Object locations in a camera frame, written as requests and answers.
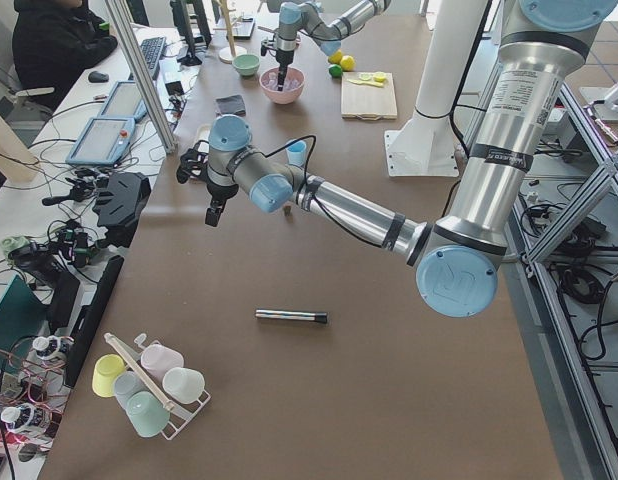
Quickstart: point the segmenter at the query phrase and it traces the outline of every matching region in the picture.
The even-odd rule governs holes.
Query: green bowl
[[[253,53],[243,53],[235,57],[231,63],[242,77],[250,77],[258,71],[260,58]]]

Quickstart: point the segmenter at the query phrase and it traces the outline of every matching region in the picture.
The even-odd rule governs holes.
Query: white cup
[[[296,143],[287,147],[287,160],[289,165],[296,167],[304,167],[307,161],[307,143],[304,140],[298,140]]]
[[[136,393],[147,390],[147,386],[135,372],[123,372],[113,382],[113,394],[122,408],[127,408],[127,402]]]
[[[153,344],[143,350],[140,364],[158,382],[162,382],[165,374],[172,368],[182,367],[185,359],[179,352],[169,347]]]
[[[205,377],[197,370],[172,368],[162,379],[162,388],[180,403],[193,403],[205,390]]]

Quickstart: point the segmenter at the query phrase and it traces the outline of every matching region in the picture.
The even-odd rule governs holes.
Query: pink bowl
[[[271,100],[273,103],[279,103],[284,105],[286,103],[291,103],[296,100],[302,93],[302,89],[305,86],[305,75],[298,70],[297,68],[289,67],[287,69],[287,79],[289,80],[297,80],[300,82],[300,86],[293,90],[287,90],[284,92],[279,92],[277,89],[270,89],[266,86],[266,83],[269,82],[269,73],[274,73],[276,78],[278,77],[278,67],[270,68],[262,75],[260,75],[260,87],[265,95]]]

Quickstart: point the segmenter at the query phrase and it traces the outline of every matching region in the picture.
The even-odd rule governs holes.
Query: blue framed tablet
[[[147,107],[136,82],[116,82],[107,101],[100,109],[99,117],[133,117],[139,122],[147,114]]]
[[[124,155],[135,128],[133,117],[93,117],[76,140],[65,163],[111,167]]]

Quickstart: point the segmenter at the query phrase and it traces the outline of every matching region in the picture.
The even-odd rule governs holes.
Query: cup
[[[113,383],[127,369],[124,360],[115,353],[104,355],[93,369],[91,388],[100,397],[113,397]]]
[[[153,344],[143,350],[140,364],[160,383],[169,370],[184,366],[185,359],[169,347]]]
[[[169,412],[149,392],[138,392],[128,401],[127,417],[138,435],[144,438],[158,435],[169,423]]]
[[[298,140],[296,143],[287,147],[287,159],[290,165],[296,167],[304,167],[307,161],[307,143],[304,140]]]
[[[197,370],[172,368],[162,379],[162,388],[180,403],[193,403],[205,390],[205,377]]]
[[[136,393],[146,390],[147,386],[135,372],[123,372],[113,382],[113,394],[122,408],[127,407],[127,402]]]

